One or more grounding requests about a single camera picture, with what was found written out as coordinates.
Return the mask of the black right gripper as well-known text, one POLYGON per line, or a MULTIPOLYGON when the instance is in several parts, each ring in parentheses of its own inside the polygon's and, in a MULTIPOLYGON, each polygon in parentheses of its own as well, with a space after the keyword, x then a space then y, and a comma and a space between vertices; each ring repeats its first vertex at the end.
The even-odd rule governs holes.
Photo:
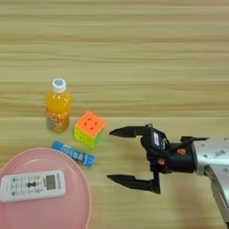
MULTIPOLYGON (((122 138, 136 138, 137 136, 142 136, 147 128, 147 125, 125 126, 114 129, 109 134, 122 138)), ((158 173, 170 174, 176 172, 192 174, 194 172, 195 165, 190 145, 167 143, 165 148, 163 148, 156 144, 148 143, 145 146, 145 150, 147 151, 150 170, 154 172, 152 179, 141 180, 127 174, 109 174, 107 178, 129 189, 151 191, 160 194, 158 173)))

